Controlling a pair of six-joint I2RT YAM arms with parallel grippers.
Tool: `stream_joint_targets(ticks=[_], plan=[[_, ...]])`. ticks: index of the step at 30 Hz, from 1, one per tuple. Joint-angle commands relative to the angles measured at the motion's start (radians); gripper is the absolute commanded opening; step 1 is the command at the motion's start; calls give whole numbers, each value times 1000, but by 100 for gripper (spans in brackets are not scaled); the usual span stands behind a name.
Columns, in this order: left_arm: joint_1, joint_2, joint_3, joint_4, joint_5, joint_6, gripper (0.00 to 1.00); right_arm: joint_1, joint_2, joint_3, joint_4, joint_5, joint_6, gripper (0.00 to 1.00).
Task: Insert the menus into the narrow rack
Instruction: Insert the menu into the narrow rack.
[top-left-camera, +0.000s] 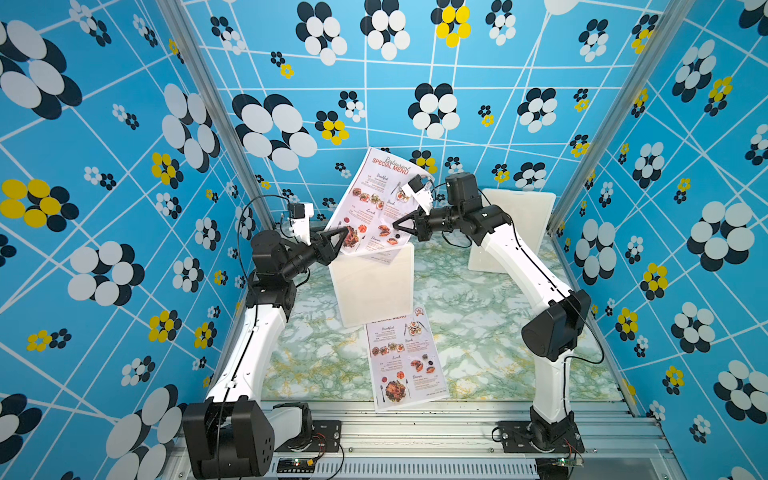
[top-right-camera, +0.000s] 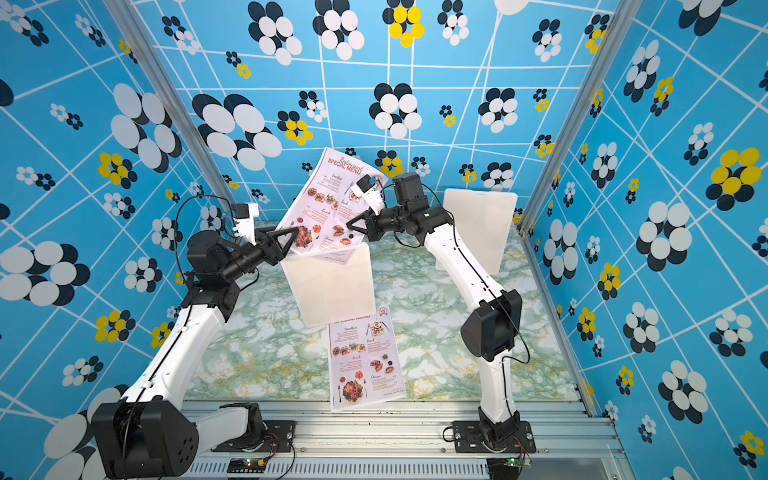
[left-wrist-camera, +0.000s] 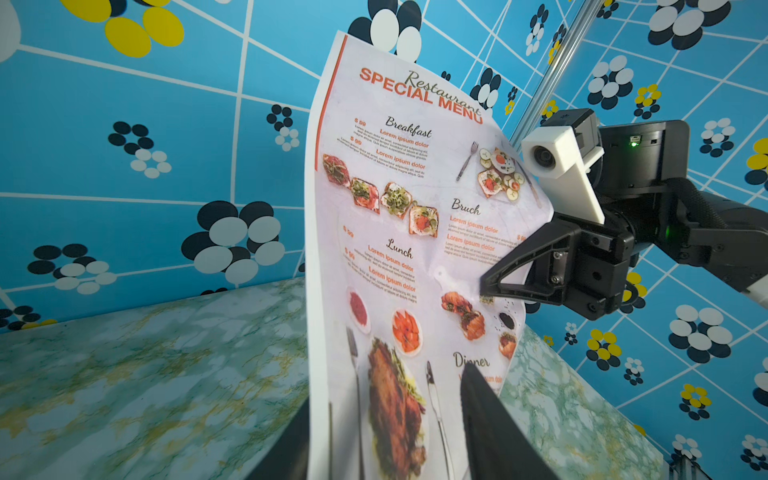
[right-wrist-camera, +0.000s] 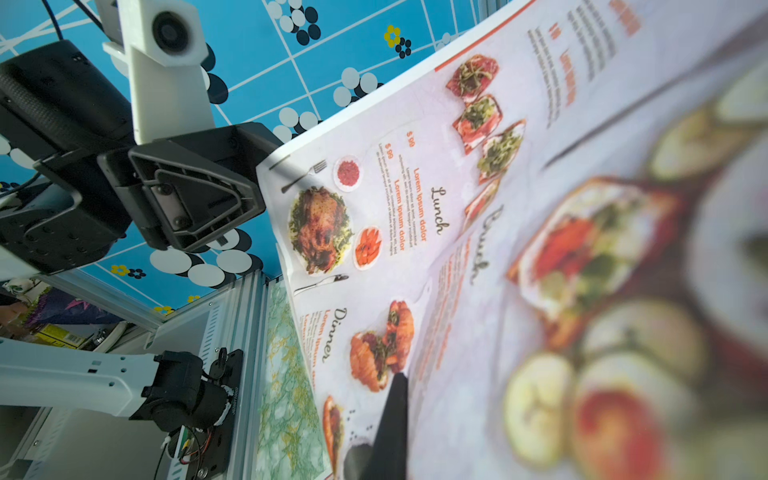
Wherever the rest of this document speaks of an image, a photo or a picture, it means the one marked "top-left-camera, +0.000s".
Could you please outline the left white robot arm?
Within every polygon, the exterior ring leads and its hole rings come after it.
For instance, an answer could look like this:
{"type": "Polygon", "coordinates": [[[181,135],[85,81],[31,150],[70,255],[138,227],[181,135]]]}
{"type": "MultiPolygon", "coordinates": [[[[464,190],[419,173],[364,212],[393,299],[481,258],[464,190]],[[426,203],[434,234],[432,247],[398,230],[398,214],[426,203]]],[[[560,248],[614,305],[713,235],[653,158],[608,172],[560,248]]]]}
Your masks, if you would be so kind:
{"type": "Polygon", "coordinates": [[[189,405],[182,418],[195,478],[263,477],[277,449],[314,440],[309,406],[293,402],[265,410],[262,386],[295,304],[296,277],[314,264],[330,265],[347,235],[337,228],[292,242],[267,230],[252,238],[254,270],[239,337],[205,400],[189,405]]]}

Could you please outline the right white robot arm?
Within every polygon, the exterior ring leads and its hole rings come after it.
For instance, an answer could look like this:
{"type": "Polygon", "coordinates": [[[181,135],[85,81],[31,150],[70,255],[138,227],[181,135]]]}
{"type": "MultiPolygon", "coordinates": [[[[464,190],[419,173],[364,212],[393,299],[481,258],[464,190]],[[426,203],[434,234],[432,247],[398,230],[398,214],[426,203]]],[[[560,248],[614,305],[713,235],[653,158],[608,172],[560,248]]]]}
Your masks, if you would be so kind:
{"type": "Polygon", "coordinates": [[[551,452],[577,433],[569,400],[569,362],[578,358],[573,351],[586,326],[591,298],[549,270],[524,242],[512,215],[481,192],[474,175],[451,175],[446,189],[448,205],[435,208],[421,177],[397,187],[417,207],[395,220],[393,227],[420,241],[435,232],[460,232],[490,254],[525,295],[533,318],[521,336],[535,357],[535,396],[526,438],[535,449],[551,452]]]}

